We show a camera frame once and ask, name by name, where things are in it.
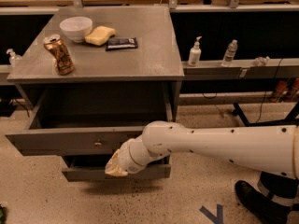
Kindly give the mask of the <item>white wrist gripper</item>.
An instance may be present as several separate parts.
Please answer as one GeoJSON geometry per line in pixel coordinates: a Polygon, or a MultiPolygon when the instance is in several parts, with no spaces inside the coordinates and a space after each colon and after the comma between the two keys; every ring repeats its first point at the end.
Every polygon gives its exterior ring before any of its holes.
{"type": "Polygon", "coordinates": [[[142,137],[129,139],[117,149],[107,162],[105,174],[128,176],[144,170],[149,163],[160,160],[161,155],[150,152],[142,142],[142,137]]]}

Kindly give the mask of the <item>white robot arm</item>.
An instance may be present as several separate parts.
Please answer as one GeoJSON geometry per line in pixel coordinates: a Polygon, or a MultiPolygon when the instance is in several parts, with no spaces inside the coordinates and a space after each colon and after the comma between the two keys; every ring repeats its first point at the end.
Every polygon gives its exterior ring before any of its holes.
{"type": "Polygon", "coordinates": [[[105,167],[112,176],[137,174],[149,163],[191,152],[247,168],[299,178],[299,129],[295,125],[191,129],[153,121],[124,142],[105,167]]]}

